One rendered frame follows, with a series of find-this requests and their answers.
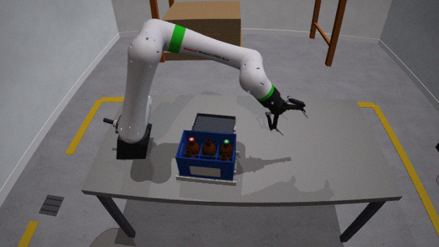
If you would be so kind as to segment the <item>dark blue crate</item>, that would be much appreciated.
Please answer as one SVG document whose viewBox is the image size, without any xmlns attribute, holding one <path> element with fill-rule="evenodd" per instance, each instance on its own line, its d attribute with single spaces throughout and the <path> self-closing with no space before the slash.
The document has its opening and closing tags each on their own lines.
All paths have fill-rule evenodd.
<svg viewBox="0 0 439 247">
<path fill-rule="evenodd" d="M 186 153 L 186 145 L 188 144 L 190 137 L 193 137 L 195 139 L 194 141 L 200 146 L 199 155 L 194 154 L 196 158 L 184 157 L 184 153 Z M 176 162 L 180 176 L 233 180 L 236 137 L 237 134 L 230 133 L 184 130 L 176 154 Z M 202 146 L 206 143 L 206 139 L 211 139 L 211 143 L 215 145 L 216 156 L 202 155 Z M 221 158 L 220 147 L 224 144 L 225 139 L 228 139 L 229 144 L 233 147 L 233 157 L 227 157 L 230 161 L 219 161 Z"/>
</svg>

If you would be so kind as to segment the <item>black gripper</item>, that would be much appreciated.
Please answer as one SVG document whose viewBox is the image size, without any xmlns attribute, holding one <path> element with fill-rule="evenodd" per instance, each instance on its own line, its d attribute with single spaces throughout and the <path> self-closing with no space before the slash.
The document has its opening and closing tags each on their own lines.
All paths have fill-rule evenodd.
<svg viewBox="0 0 439 247">
<path fill-rule="evenodd" d="M 288 102 L 293 103 L 293 104 L 288 104 Z M 282 135 L 284 135 L 283 131 L 277 126 L 279 115 L 284 113 L 286 110 L 301 110 L 302 113 L 305 115 L 305 117 L 308 118 L 303 107 L 305 107 L 305 104 L 302 101 L 299 101 L 297 99 L 293 99 L 290 96 L 287 96 L 286 100 L 283 100 L 280 97 L 280 100 L 278 101 L 278 103 L 275 106 L 268 108 L 270 110 L 270 112 L 265 113 L 267 118 L 268 118 L 268 125 L 269 125 L 270 130 L 275 129 L 277 132 L 280 132 Z M 272 124 L 272 120 L 270 118 L 271 114 L 274 115 L 273 124 Z"/>
</svg>

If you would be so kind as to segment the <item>brown bottle with blue label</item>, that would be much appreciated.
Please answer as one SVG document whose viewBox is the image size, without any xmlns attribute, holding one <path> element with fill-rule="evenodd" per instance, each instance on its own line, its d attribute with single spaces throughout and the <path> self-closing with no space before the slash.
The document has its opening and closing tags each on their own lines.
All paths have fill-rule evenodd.
<svg viewBox="0 0 439 247">
<path fill-rule="evenodd" d="M 219 156 L 221 157 L 222 154 L 226 154 L 226 157 L 229 158 L 233 157 L 233 147 L 229 144 L 228 139 L 225 139 L 224 144 L 219 148 Z"/>
</svg>

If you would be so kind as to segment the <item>brown glass bottle with red label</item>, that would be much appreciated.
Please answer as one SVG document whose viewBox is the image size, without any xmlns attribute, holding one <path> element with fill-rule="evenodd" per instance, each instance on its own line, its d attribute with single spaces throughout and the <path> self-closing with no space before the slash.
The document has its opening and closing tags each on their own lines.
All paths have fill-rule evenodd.
<svg viewBox="0 0 439 247">
<path fill-rule="evenodd" d="M 195 139 L 193 137 L 189 138 L 189 142 L 186 146 L 186 151 L 190 150 L 192 154 L 199 155 L 200 153 L 200 146 L 197 142 L 194 141 Z"/>
</svg>

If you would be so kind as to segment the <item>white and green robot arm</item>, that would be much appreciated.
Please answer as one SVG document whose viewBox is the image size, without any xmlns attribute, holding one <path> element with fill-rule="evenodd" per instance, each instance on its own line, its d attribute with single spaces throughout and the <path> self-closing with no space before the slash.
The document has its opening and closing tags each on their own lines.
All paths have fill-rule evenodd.
<svg viewBox="0 0 439 247">
<path fill-rule="evenodd" d="M 126 93 L 120 120 L 103 120 L 116 127 L 115 133 L 126 143 L 137 143 L 148 136 L 152 108 L 149 93 L 163 51 L 206 58 L 240 69 L 242 89 L 265 108 L 275 106 L 280 100 L 281 94 L 268 80 L 258 51 L 224 43 L 167 21 L 150 19 L 142 24 L 128 47 Z"/>
</svg>

